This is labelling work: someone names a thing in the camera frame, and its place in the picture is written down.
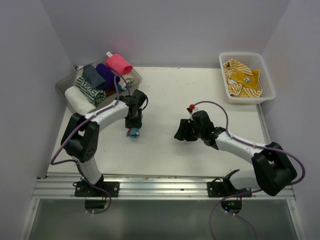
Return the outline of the light blue towel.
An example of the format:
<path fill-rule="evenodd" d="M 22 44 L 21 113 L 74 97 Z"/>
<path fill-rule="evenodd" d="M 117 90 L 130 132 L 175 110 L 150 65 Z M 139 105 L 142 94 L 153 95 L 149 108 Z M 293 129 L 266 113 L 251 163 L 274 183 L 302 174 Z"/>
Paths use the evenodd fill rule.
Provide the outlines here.
<path fill-rule="evenodd" d="M 140 136 L 140 131 L 136 127 L 129 128 L 126 136 L 129 138 L 138 138 Z"/>

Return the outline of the pink towel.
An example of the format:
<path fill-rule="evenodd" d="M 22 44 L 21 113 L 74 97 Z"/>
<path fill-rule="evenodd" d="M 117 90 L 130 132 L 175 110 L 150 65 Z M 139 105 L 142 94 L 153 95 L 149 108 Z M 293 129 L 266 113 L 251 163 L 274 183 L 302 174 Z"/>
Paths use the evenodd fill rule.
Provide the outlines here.
<path fill-rule="evenodd" d="M 107 58 L 105 60 L 105 64 L 117 74 L 123 76 L 130 74 L 133 70 L 133 66 L 121 55 L 117 53 L 107 52 L 106 56 Z"/>

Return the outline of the grey plastic bin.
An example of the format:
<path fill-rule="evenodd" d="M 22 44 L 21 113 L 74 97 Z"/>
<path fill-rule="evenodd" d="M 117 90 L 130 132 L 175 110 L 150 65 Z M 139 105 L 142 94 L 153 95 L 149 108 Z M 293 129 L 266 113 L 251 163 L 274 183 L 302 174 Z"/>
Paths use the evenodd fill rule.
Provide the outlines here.
<path fill-rule="evenodd" d="M 114 85 L 114 78 L 111 77 L 106 81 L 106 90 L 96 90 L 85 81 L 83 70 L 83 66 L 76 66 L 74 73 L 55 84 L 55 89 L 65 99 L 71 113 L 84 115 L 99 110 L 116 99 L 115 87 L 121 96 L 128 95 L 132 94 L 142 82 L 142 77 L 133 69 L 129 74 L 117 77 L 117 85 Z"/>

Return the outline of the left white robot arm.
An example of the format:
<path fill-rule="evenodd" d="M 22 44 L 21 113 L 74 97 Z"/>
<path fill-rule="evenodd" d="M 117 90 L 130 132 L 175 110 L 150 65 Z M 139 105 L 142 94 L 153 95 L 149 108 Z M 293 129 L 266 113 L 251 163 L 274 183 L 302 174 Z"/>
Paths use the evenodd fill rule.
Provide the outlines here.
<path fill-rule="evenodd" d="M 136 89 L 130 95 L 117 97 L 100 110 L 85 115 L 75 113 L 71 116 L 60 146 L 76 162 L 83 180 L 87 182 L 86 190 L 92 196 L 99 196 L 104 190 L 103 175 L 95 160 L 100 131 L 124 119 L 125 128 L 128 129 L 126 136 L 139 137 L 143 105 L 148 102 L 147 95 Z"/>

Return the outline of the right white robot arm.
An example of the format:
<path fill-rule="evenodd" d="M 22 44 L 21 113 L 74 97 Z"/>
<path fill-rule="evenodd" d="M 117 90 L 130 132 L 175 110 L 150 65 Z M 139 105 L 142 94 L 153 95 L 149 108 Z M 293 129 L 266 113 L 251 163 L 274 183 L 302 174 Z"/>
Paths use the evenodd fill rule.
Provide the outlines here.
<path fill-rule="evenodd" d="M 232 197 L 249 189 L 261 189 L 270 196 L 276 196 L 298 175 L 278 143 L 255 145 L 237 141 L 225 128 L 214 126 L 204 110 L 196 110 L 190 118 L 181 119 L 174 138 L 186 142 L 202 140 L 206 146 L 233 154 L 252 165 L 252 170 L 233 170 L 214 183 L 212 188 L 221 196 Z"/>

